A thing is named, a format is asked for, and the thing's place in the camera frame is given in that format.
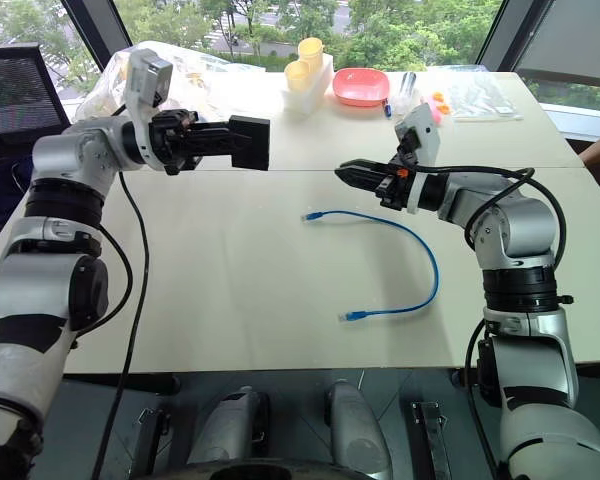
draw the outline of black mesh chair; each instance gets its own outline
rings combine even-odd
[[[0,230],[28,188],[36,140],[69,126],[38,44],[0,47]]]

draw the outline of floor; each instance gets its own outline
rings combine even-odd
[[[270,396],[271,456],[329,462],[329,429],[323,422],[325,389],[339,379],[357,385],[361,375],[361,370],[194,373],[179,376],[182,388],[176,396],[159,397],[127,391],[101,478],[127,478],[140,430],[138,417],[145,408],[168,405],[172,412],[172,428],[161,440],[156,461],[156,473],[160,473],[169,465],[184,464],[192,438],[215,404],[243,385],[251,385]],[[489,478],[464,392],[452,384],[447,371],[368,369],[362,378],[361,391],[387,440],[395,479],[414,478],[405,419],[400,409],[404,400],[439,403],[442,414],[448,419],[444,440],[454,480]],[[90,477],[112,397],[113,388],[110,387],[73,381],[62,383],[46,424],[44,452],[37,458],[32,479]],[[478,402],[485,429],[497,454],[499,411],[481,399]],[[600,429],[600,379],[581,378],[578,410],[588,415]]]

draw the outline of yellow cup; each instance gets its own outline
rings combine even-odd
[[[324,45],[322,40],[315,37],[305,38],[298,44],[298,56],[309,64],[311,73],[317,72],[322,68],[322,51]]]
[[[284,68],[284,75],[287,77],[289,90],[294,92],[303,92],[309,87],[309,75],[311,69],[304,60],[291,62]]]

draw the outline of robotic arm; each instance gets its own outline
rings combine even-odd
[[[187,110],[156,113],[171,64],[150,50],[134,52],[130,64],[124,97],[132,121],[83,121],[33,150],[25,215],[0,260],[0,479],[27,476],[69,350],[107,309],[98,227],[115,174],[146,164],[176,175],[207,155],[268,168],[268,120],[199,123]]]
[[[600,433],[573,410],[578,378],[559,306],[573,299],[557,295],[551,211],[514,190],[471,221],[511,182],[461,167],[446,169],[452,173],[427,168],[440,142],[428,105],[399,123],[396,133],[400,145],[389,164],[354,160],[336,174],[374,192],[385,207],[423,208],[468,227],[486,299],[478,377],[486,401],[502,407],[503,478],[600,479]]]

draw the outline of blue ethernet cable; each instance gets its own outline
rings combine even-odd
[[[433,251],[431,251],[431,248],[429,247],[429,245],[427,245],[427,242],[425,242],[422,239],[422,237],[420,237],[420,235],[418,235],[416,232],[414,232],[410,228],[405,227],[404,225],[400,225],[399,223],[392,222],[391,220],[386,220],[384,218],[379,218],[379,217],[373,217],[371,215],[365,215],[364,213],[350,212],[348,210],[327,210],[325,212],[313,212],[313,213],[309,213],[309,214],[303,216],[302,219],[305,221],[312,221],[312,220],[317,220],[318,218],[324,217],[325,215],[332,215],[332,214],[351,215],[353,217],[365,218],[367,220],[373,220],[374,222],[384,223],[385,225],[390,225],[392,227],[399,228],[400,230],[403,230],[403,231],[409,233],[425,249],[425,251],[427,252],[427,255],[429,255],[429,260],[431,261],[431,267],[433,268],[433,287],[431,288],[431,293],[429,294],[429,298],[427,298],[424,302],[419,303],[417,305],[412,305],[409,307],[393,308],[393,309],[388,309],[388,310],[370,310],[370,311],[359,310],[359,311],[355,311],[355,312],[348,312],[344,315],[345,320],[353,322],[355,320],[360,320],[361,318],[369,317],[372,315],[387,315],[387,314],[393,314],[393,313],[414,312],[416,310],[420,310],[421,308],[426,307],[433,301],[433,299],[438,294],[438,287],[440,286],[440,271],[438,269],[438,262],[436,262],[436,257],[433,255]]]

